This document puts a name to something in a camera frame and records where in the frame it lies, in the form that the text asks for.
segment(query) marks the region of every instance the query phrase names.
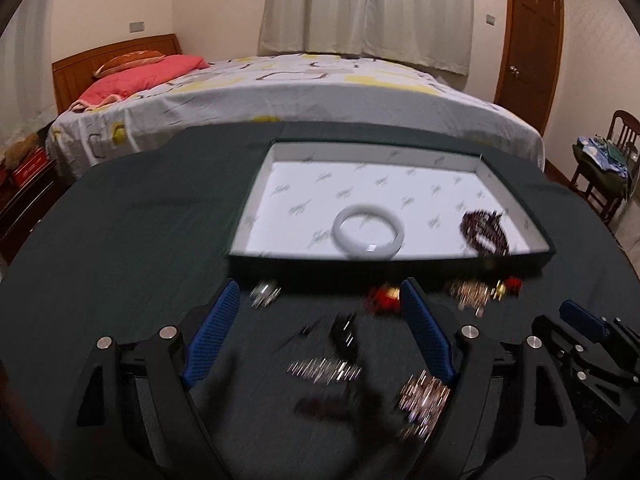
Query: white jade bangle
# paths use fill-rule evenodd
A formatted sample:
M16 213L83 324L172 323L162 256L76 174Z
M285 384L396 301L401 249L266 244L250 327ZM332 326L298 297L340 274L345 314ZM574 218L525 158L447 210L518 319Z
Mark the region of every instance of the white jade bangle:
M349 238L342 230L347 218L356 215L371 215L382 218L396 232L396 237L385 245L365 245ZM338 213L331 229L335 243L354 260L390 260L402 247L404 227L402 221L388 209L377 205L351 205Z

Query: jewelry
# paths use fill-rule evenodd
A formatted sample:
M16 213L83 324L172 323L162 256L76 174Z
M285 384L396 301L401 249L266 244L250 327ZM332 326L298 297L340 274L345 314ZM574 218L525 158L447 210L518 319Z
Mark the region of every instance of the jewelry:
M507 287L507 291L512 296L519 296L522 289L522 280L520 278L508 277L504 280L504 285Z
M509 243L507 236L504 234L500 226L500 218L502 213L494 211L471 211L465 213L462 217L460 230L466 242L478 251L481 256L506 256L509 254ZM486 245L489 242L494 248Z
M319 319L316 319L312 324L310 325L306 325L303 326L300 330L298 330L298 332L296 332L294 335L287 337L277 348L276 348L276 352L282 350L286 345L288 345L289 343L291 343L295 338L297 337L306 337L309 334L311 334L311 331L313 329L316 328L316 326L318 326L318 324L320 323Z
M273 303L280 294L280 290L278 284L273 280L258 283L254 290L251 291L251 297L254 300L252 306L260 308Z
M396 286L383 285L374 288L367 296L365 308L372 314L400 314L400 289Z
M494 300L502 301L502 298L507 295L507 292L507 286L498 280L495 287L491 289L491 297L494 298Z
M426 370L417 379L411 376L400 390L398 409L407 413L408 421L399 432L400 438L417 436L426 442L433 434L449 393L450 389Z
M307 359L291 363L287 373L312 381L314 384L331 384L353 381L358 378L361 371L362 368L350 365L346 361Z
M386 221L396 233L393 241L385 245L365 245L349 238L342 230L342 224L347 218L363 214L382 218ZM388 209L377 205L362 204L346 207L335 217L331 234L336 245L355 260L390 260L400 250L402 242L404 242L402 221Z
M347 316L338 314L329 332L329 337L334 343L338 356L350 365L353 365L358 358L358 343L355 338L355 319L355 314L348 314Z
M460 310L464 310L465 307L474 308L476 317L482 317L486 303L491 298L489 287L476 280L468 282L457 280L451 284L449 293L459 301L458 308Z

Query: gold jewelry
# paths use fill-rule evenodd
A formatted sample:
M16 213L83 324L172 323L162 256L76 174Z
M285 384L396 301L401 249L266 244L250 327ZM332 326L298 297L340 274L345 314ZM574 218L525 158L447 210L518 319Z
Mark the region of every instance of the gold jewelry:
M397 288L396 286L390 286L386 290L386 295L388 298L391 298L392 300L400 300L400 289Z
M455 281L451 285L449 293L459 301L458 308L460 310L464 310L465 307L474 308L476 317L482 317L486 303L491 297L489 287L477 280Z
M507 295L507 292L507 286L502 281L498 280L495 288L492 288L491 290L491 297L494 298L494 300L502 301L502 298Z

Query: wooden nightstand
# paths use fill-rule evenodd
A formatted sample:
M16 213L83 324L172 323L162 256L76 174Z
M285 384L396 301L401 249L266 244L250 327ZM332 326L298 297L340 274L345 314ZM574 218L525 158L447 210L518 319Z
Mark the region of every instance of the wooden nightstand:
M36 224L68 187L50 160L18 188L6 182L0 190L0 255L10 264Z

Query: light switch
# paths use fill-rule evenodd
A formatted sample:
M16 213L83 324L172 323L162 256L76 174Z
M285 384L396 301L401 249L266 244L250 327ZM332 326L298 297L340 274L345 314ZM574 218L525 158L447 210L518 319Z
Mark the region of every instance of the light switch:
M145 30L145 22L129 23L129 32L143 32Z

